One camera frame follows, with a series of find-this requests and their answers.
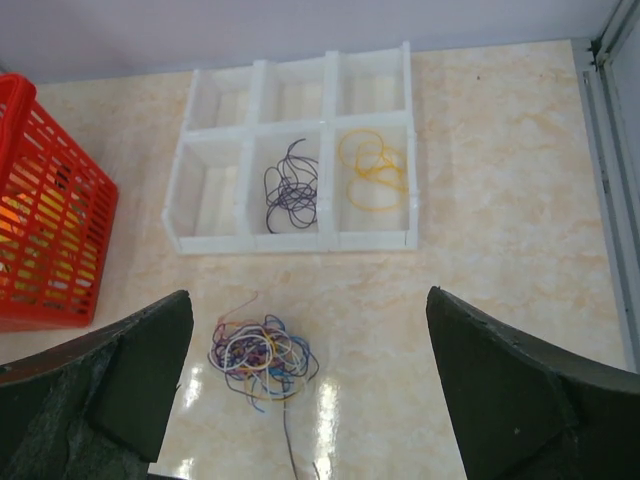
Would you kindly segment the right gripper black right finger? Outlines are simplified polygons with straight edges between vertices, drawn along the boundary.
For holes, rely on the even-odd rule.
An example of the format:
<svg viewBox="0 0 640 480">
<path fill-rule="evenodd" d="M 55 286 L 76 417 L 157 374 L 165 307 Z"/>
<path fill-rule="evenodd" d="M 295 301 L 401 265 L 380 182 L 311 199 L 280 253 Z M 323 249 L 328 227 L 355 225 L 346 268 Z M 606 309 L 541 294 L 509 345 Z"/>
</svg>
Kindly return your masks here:
<svg viewBox="0 0 640 480">
<path fill-rule="evenodd" d="M 469 479 L 636 479 L 639 377 L 498 321 L 439 288 L 426 304 Z"/>
</svg>

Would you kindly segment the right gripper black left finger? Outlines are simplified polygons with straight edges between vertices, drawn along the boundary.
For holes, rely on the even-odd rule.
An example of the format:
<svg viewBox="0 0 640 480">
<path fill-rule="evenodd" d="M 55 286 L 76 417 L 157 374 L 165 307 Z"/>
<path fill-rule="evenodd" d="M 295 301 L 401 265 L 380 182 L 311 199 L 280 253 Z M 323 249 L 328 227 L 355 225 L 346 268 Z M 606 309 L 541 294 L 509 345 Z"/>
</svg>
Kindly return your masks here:
<svg viewBox="0 0 640 480">
<path fill-rule="evenodd" d="M 2 478 L 152 478 L 193 327 L 178 290 L 2 365 Z"/>
</svg>

